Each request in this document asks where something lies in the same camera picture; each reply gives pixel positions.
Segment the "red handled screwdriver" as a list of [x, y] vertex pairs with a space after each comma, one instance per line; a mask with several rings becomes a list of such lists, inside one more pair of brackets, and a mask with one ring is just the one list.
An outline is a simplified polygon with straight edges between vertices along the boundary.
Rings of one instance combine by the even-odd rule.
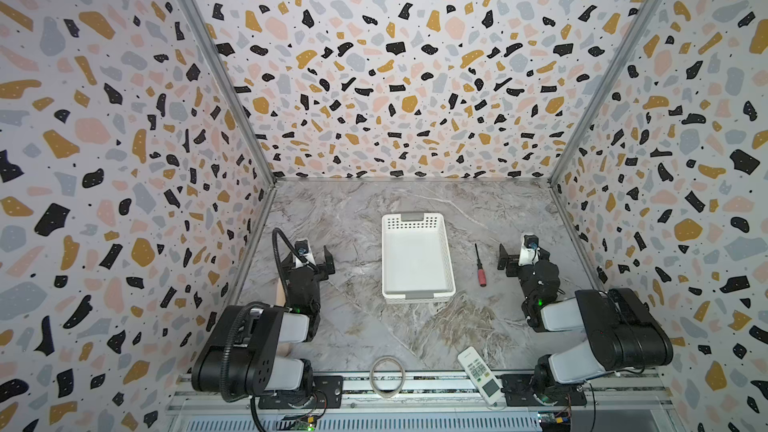
[[483, 267], [483, 264], [482, 264], [482, 261], [481, 261], [481, 258], [480, 258], [479, 248], [478, 248], [477, 245], [474, 245], [474, 248], [475, 248], [476, 262], [477, 262], [477, 279], [478, 279], [478, 283], [479, 283], [479, 285], [481, 287], [486, 287], [487, 286], [487, 278], [486, 278], [486, 273], [485, 273], [485, 270], [484, 270], [484, 267]]

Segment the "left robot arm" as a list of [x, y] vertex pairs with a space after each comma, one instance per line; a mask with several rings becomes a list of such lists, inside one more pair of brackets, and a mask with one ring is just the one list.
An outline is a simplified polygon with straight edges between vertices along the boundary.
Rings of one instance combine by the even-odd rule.
[[311, 363], [282, 356], [278, 347], [313, 340], [320, 323], [320, 283], [335, 273], [335, 264], [328, 249], [317, 264], [307, 242], [295, 247], [300, 256], [279, 263], [285, 303], [226, 307], [192, 366], [195, 391], [216, 393], [226, 402], [263, 397], [292, 408], [316, 399]]

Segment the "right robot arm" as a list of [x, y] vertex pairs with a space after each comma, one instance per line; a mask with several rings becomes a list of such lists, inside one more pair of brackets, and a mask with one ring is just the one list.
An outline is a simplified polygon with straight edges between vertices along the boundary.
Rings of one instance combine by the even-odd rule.
[[521, 310], [534, 331], [586, 334], [570, 349], [538, 359], [528, 390], [540, 403], [558, 405], [591, 379], [671, 363], [671, 339], [631, 289], [583, 289], [562, 299], [559, 268], [537, 236], [525, 235], [517, 254], [500, 246], [497, 268], [518, 280]]

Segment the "white perforated plastic bin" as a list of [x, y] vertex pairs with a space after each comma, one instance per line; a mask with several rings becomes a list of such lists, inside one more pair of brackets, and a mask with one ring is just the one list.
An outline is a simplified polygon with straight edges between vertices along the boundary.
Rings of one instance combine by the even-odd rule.
[[381, 238], [381, 291], [387, 303], [443, 303], [453, 298], [456, 284], [442, 214], [386, 214]]

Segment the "white remote control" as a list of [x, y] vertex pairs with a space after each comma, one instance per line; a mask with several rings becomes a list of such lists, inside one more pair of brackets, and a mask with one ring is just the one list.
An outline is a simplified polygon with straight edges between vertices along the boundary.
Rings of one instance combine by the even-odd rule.
[[457, 360], [486, 404], [489, 406], [500, 404], [504, 399], [502, 383], [477, 350], [470, 346], [457, 356]]

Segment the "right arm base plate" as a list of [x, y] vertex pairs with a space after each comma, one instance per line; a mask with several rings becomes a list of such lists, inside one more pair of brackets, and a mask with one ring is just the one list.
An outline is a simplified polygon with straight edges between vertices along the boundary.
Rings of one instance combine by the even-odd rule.
[[509, 407], [585, 406], [587, 398], [578, 384], [560, 384], [534, 373], [500, 376]]

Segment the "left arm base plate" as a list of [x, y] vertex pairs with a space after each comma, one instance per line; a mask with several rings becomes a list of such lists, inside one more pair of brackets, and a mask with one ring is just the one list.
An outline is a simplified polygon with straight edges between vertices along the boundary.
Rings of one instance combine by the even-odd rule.
[[342, 403], [344, 377], [342, 375], [314, 376], [304, 380], [298, 389], [279, 390], [258, 400], [261, 410], [324, 411], [339, 409]]

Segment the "aluminium frame rail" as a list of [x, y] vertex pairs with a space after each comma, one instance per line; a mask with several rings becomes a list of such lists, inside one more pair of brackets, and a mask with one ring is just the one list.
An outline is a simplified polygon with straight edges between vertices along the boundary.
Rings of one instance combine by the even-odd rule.
[[[555, 414], [566, 415], [571, 431], [686, 431], [662, 385], [651, 369], [641, 375], [622, 374], [590, 381], [583, 387], [586, 405], [488, 405], [466, 374], [459, 371], [411, 371], [394, 398], [372, 388], [367, 372], [329, 372], [343, 377], [339, 408], [322, 407], [319, 423], [309, 431], [541, 431]], [[167, 415], [167, 431], [256, 431], [248, 399], [226, 403], [218, 395], [195, 392], [183, 377]]]

